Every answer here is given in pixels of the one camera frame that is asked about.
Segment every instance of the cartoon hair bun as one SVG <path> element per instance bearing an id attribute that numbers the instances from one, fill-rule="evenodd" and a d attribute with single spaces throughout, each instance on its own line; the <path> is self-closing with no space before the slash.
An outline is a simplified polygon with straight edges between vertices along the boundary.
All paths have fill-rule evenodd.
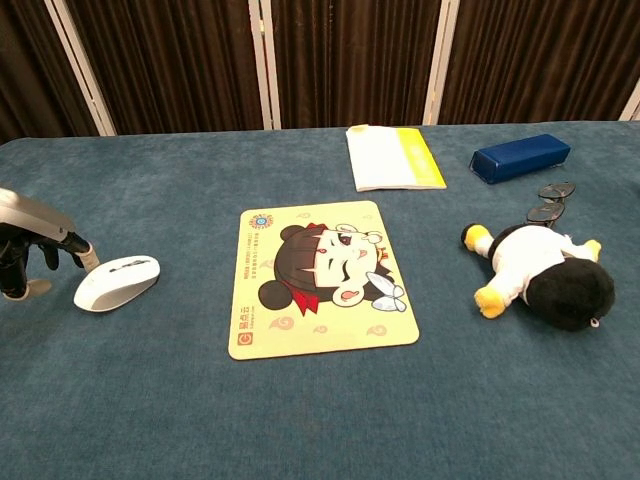
<path id="1" fill-rule="evenodd" d="M 281 310 L 289 306 L 293 300 L 289 289 L 278 280 L 269 280 L 263 283 L 258 290 L 258 298 L 260 303 L 269 310 Z"/>
<path id="2" fill-rule="evenodd" d="M 295 235 L 301 230 L 304 230 L 304 227 L 300 225 L 289 225 L 288 227 L 282 229 L 282 231 L 280 232 L 280 238 L 286 241 L 289 237 Z"/>

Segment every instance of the logo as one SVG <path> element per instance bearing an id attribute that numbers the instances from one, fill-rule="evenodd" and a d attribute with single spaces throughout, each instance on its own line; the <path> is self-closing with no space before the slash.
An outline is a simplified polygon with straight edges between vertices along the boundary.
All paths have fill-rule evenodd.
<path id="1" fill-rule="evenodd" d="M 253 343 L 253 333 L 239 333 L 238 334 L 238 345 L 251 345 Z"/>
<path id="2" fill-rule="evenodd" d="M 269 228 L 273 225 L 273 217 L 271 215 L 254 215 L 249 220 L 249 225 L 256 229 Z"/>

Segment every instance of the table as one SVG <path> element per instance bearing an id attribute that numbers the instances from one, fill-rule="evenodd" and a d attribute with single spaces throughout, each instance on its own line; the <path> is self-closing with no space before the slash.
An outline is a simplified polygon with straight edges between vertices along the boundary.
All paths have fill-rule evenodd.
<path id="1" fill-rule="evenodd" d="M 356 193 L 345 129 L 21 139 L 0 186 L 65 212 L 103 261 L 159 282 L 108 314 L 73 305 L 68 256 L 0 302 L 4 478 L 629 479 L 640 475 L 640 124 L 420 127 L 445 191 Z M 550 133 L 566 163 L 497 185 L 474 150 Z M 576 192 L 556 230 L 597 238 L 617 300 L 599 329 L 554 330 L 520 301 L 484 319 L 491 275 L 462 229 L 524 221 L 538 188 Z M 238 221 L 250 208 L 373 200 L 415 310 L 411 346 L 238 362 L 227 353 Z"/>

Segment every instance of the blue case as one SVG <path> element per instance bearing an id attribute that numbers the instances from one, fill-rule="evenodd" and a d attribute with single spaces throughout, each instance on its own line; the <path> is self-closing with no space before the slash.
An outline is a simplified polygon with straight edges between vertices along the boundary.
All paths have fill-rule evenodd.
<path id="1" fill-rule="evenodd" d="M 569 145 L 553 135 L 537 135 L 477 150 L 469 168 L 487 183 L 504 182 L 560 165 L 570 150 Z"/>

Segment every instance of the white mouse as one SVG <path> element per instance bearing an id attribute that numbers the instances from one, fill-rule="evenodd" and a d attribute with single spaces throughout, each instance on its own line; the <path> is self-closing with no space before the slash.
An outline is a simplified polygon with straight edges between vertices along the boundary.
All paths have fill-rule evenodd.
<path id="1" fill-rule="evenodd" d="M 160 264 L 135 255 L 99 265 L 80 283 L 73 303 L 90 312 L 107 312 L 130 302 L 156 283 Z"/>

